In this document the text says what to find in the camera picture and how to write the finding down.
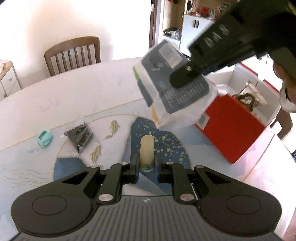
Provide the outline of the right human hand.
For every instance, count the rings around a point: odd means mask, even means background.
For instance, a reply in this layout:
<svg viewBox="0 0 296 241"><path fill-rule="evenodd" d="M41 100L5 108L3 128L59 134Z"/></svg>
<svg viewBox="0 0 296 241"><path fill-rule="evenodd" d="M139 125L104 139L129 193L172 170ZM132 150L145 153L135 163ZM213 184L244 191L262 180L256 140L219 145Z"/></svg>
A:
<svg viewBox="0 0 296 241"><path fill-rule="evenodd" d="M287 113L295 113L295 78L279 64L273 64L274 74L282 80L280 89L280 105Z"/></svg>

